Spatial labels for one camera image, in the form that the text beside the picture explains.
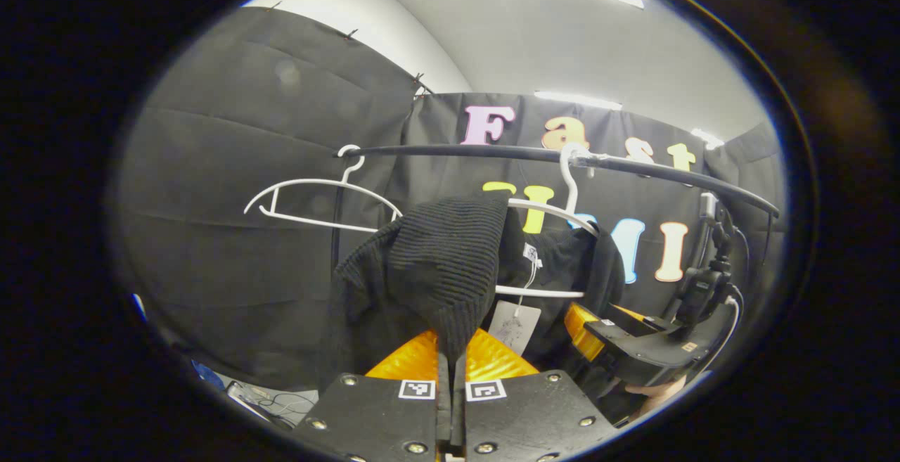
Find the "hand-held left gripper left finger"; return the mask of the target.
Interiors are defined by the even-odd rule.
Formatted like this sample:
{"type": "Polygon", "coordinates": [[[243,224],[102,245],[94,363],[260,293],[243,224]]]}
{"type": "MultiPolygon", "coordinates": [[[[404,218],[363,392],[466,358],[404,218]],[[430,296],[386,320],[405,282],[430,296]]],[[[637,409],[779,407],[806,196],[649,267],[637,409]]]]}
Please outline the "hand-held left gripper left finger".
{"type": "Polygon", "coordinates": [[[341,373],[292,431],[331,461],[444,461],[450,437],[451,378],[434,331],[367,373],[341,373]]]}

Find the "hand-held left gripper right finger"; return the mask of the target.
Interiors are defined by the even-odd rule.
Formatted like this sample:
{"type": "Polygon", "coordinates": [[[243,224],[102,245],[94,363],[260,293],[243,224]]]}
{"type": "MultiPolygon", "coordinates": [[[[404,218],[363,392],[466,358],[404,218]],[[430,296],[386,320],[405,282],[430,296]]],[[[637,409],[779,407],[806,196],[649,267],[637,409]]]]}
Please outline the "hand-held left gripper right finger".
{"type": "Polygon", "coordinates": [[[568,373],[538,371],[486,331],[458,365],[452,453],[465,461],[572,461],[616,437],[568,373]]]}

